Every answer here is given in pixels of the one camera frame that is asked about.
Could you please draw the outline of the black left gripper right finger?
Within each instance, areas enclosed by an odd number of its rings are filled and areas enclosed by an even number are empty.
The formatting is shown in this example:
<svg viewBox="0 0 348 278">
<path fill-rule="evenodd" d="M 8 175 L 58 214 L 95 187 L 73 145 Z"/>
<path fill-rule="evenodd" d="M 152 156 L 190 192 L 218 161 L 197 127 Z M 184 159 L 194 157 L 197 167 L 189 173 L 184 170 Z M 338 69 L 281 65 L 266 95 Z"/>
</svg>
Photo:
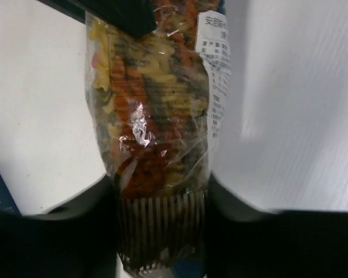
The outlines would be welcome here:
<svg viewBox="0 0 348 278">
<path fill-rule="evenodd" d="M 348 213 L 262 213 L 211 177 L 208 277 L 348 277 Z"/>
</svg>

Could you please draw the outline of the tricolour fusilli pasta bag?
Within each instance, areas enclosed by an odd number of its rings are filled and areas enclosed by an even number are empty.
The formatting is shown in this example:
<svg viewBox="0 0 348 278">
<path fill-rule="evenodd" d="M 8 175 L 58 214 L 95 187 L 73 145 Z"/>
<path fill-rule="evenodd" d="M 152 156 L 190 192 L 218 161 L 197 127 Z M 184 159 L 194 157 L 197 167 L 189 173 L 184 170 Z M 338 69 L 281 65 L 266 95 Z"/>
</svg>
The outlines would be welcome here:
<svg viewBox="0 0 348 278">
<path fill-rule="evenodd" d="M 132 277 L 205 277 L 208 181 L 231 80 L 224 1 L 151 1 L 134 38 L 86 14 L 86 99 Z"/>
</svg>

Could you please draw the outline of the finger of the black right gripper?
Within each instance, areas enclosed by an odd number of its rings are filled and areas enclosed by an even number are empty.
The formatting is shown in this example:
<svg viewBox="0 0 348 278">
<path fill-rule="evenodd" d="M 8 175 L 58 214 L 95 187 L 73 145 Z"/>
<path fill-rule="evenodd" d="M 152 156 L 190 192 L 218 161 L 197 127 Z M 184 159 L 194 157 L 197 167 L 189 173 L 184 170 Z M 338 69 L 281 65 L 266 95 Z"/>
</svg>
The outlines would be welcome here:
<svg viewBox="0 0 348 278">
<path fill-rule="evenodd" d="M 134 38 L 141 38 L 156 29 L 153 4 L 147 0 L 40 0 L 40 2 L 80 23 L 86 23 L 86 14 L 90 13 Z"/>
</svg>

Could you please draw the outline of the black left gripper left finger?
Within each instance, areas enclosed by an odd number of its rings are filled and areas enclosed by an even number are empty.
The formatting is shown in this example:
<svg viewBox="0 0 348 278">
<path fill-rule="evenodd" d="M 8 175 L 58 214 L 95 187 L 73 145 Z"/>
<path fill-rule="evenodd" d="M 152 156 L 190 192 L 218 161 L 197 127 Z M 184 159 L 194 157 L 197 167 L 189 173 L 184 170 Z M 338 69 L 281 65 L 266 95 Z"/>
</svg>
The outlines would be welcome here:
<svg viewBox="0 0 348 278">
<path fill-rule="evenodd" d="M 104 176 L 46 214 L 0 211 L 0 277 L 117 277 L 114 209 Z"/>
</svg>

